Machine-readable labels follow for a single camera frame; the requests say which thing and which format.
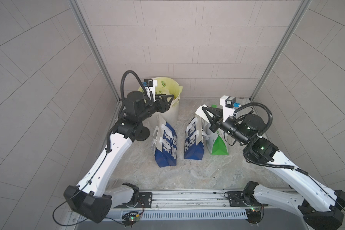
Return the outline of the white receipt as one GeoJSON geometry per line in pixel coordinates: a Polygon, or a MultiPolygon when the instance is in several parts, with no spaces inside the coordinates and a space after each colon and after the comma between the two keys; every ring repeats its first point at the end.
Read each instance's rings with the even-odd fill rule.
{"type": "Polygon", "coordinates": [[[209,120],[208,120],[206,114],[205,114],[204,111],[203,111],[203,108],[204,108],[204,107],[207,107],[207,106],[206,106],[205,104],[202,105],[202,106],[200,106],[200,107],[195,111],[195,114],[196,114],[197,116],[201,117],[203,120],[206,120],[207,122],[209,122],[209,120]]]}

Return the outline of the green white paper bag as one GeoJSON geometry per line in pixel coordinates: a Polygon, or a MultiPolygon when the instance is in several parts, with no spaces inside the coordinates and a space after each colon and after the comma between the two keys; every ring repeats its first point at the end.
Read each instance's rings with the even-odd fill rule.
{"type": "Polygon", "coordinates": [[[228,146],[223,140],[223,132],[218,130],[212,132],[210,129],[210,123],[205,121],[203,126],[204,137],[206,141],[206,146],[211,155],[229,155],[228,146]]]}

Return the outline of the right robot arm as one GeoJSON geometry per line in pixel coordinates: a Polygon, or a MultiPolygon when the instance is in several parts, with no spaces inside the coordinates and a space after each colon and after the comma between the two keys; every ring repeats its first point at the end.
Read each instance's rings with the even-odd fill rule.
{"type": "Polygon", "coordinates": [[[273,114],[262,103],[238,108],[199,107],[196,114],[244,145],[243,156],[251,164],[265,167],[298,192],[298,195],[266,188],[250,181],[241,198],[247,206],[270,205],[298,215],[314,230],[337,230],[345,217],[345,192],[333,190],[294,164],[275,144],[263,137],[271,127],[273,114]]]}

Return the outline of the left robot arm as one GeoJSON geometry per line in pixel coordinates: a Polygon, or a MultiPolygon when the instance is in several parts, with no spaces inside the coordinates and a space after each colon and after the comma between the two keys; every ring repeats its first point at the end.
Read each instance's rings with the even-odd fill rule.
{"type": "Polygon", "coordinates": [[[139,91],[133,91],[123,99],[121,116],[106,135],[106,148],[84,178],[76,186],[68,186],[64,191],[64,198],[72,211],[99,223],[114,207],[122,204],[137,205],[137,186],[124,183],[106,193],[107,183],[133,142],[144,141],[150,136],[143,121],[156,112],[168,111],[173,99],[172,94],[154,96],[139,91]]]}

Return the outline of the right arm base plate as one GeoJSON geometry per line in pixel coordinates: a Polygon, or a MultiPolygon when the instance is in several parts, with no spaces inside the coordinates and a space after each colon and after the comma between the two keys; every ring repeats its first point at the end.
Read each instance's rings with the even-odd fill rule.
{"type": "Polygon", "coordinates": [[[245,197],[242,191],[228,191],[224,193],[228,199],[230,207],[261,207],[262,204],[257,202],[253,197],[245,197]]]}

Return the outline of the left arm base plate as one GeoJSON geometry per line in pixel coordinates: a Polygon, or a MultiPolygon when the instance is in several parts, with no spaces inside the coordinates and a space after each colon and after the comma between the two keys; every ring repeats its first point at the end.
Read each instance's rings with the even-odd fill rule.
{"type": "Polygon", "coordinates": [[[124,203],[116,206],[115,209],[141,209],[142,207],[151,208],[152,192],[139,192],[136,203],[124,203]]]}

